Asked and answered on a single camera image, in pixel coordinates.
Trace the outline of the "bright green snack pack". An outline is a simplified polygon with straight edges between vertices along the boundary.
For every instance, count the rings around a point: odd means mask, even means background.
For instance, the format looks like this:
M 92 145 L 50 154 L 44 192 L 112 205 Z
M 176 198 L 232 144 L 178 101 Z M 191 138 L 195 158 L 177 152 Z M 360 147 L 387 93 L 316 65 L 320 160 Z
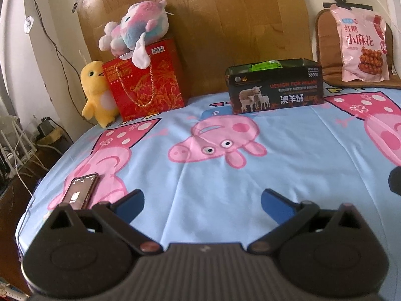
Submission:
M 283 66 L 279 60 L 268 60 L 268 61 L 252 64 L 249 68 L 249 71 L 255 72 L 255 71 L 265 71 L 265 70 L 271 70 L 271 69 L 282 69 L 282 68 L 283 68 Z

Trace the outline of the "smartphone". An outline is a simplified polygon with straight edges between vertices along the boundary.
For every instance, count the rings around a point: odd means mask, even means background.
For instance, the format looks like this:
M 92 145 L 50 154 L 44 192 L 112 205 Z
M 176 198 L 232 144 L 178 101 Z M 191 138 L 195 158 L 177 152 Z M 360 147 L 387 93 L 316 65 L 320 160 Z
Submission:
M 91 173 L 74 178 L 67 188 L 61 203 L 69 204 L 74 210 L 84 209 L 96 188 L 98 177 L 98 173 Z

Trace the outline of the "blue Peppa Pig bedsheet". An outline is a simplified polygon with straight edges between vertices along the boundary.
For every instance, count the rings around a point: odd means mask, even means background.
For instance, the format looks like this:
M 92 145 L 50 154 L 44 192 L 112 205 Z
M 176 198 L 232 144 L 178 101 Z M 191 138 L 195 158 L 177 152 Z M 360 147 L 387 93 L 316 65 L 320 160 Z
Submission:
M 323 208 L 355 204 L 386 250 L 386 300 L 400 299 L 400 91 L 326 87 L 321 105 L 235 115 L 226 93 L 181 109 L 84 133 L 36 188 L 15 231 L 25 253 L 72 179 L 98 173 L 92 202 L 140 189 L 135 228 L 167 246 L 251 243 L 275 227 L 270 188 Z

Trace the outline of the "yellow duck plush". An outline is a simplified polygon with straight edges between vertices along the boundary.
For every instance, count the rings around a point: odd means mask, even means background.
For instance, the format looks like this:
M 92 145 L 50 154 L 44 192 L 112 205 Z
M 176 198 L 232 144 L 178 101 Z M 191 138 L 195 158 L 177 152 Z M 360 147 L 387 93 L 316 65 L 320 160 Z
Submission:
M 105 77 L 103 62 L 96 60 L 87 64 L 81 70 L 80 81 L 87 98 L 82 116 L 86 120 L 95 118 L 102 128 L 106 128 L 120 113 Z

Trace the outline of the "red gift bag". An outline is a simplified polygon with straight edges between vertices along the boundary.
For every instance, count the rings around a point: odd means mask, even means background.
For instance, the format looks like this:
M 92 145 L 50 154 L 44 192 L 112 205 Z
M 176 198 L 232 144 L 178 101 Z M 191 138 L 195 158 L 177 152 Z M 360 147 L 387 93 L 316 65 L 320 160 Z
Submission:
M 139 69 L 130 59 L 115 58 L 103 64 L 105 77 L 124 121 L 136 120 L 184 107 L 187 89 L 179 53 L 172 38 L 146 47 L 147 69 Z

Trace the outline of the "black sheep print box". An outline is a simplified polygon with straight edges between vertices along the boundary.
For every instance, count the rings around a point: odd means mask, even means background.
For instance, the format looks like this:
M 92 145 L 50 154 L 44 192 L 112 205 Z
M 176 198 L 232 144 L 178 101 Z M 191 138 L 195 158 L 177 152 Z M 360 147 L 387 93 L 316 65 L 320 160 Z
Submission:
M 313 60 L 279 60 L 282 69 L 250 72 L 252 64 L 228 67 L 226 85 L 235 114 L 322 104 L 322 66 Z

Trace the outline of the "white wifi router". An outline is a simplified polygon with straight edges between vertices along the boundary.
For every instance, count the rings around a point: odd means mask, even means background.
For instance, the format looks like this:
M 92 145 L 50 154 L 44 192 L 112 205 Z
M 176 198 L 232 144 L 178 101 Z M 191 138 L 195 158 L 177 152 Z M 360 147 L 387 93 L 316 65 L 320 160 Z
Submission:
M 10 177 L 16 175 L 16 169 L 25 165 L 36 153 L 36 148 L 29 141 L 16 116 L 1 116 L 1 155 L 3 156 Z

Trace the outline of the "pink fried dough snack bag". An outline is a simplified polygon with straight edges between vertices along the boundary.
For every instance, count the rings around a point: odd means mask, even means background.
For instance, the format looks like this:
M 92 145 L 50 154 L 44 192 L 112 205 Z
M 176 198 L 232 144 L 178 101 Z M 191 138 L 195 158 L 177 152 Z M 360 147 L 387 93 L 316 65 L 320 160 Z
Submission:
M 342 57 L 342 80 L 377 83 L 389 79 L 386 23 L 374 11 L 330 7 L 336 21 Z

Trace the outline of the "brown seat cushion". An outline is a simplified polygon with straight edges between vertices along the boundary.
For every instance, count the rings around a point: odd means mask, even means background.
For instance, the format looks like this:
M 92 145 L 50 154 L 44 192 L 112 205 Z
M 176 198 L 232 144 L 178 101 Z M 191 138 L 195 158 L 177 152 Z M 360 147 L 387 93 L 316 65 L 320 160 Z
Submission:
M 387 45 L 387 63 L 389 65 L 389 80 L 378 83 L 365 83 L 360 80 L 342 81 L 342 57 L 339 34 L 336 21 L 329 9 L 321 10 L 315 21 L 317 62 L 322 66 L 325 83 L 340 88 L 392 88 L 400 90 L 400 72 L 392 74 L 393 66 L 393 34 L 387 25 L 385 42 Z

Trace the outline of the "pink blue unicorn plush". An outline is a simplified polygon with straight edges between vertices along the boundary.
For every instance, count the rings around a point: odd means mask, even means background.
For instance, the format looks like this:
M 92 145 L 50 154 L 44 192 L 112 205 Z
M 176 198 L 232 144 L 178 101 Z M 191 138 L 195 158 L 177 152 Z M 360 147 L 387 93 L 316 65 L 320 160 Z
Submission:
M 150 66 L 146 46 L 161 40 L 169 30 L 167 2 L 144 1 L 133 4 L 119 23 L 108 22 L 98 41 L 101 51 L 110 51 L 122 60 L 130 59 L 138 69 Z

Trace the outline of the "wooden headboard panel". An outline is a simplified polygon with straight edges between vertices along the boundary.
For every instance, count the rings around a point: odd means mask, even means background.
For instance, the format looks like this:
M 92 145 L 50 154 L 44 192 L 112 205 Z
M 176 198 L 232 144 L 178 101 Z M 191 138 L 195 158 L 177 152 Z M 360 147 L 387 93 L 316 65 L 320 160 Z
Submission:
M 112 59 L 98 40 L 110 21 L 146 0 L 79 0 L 77 15 L 94 60 Z M 271 59 L 312 58 L 305 0 L 165 0 L 191 97 L 225 91 L 225 70 Z

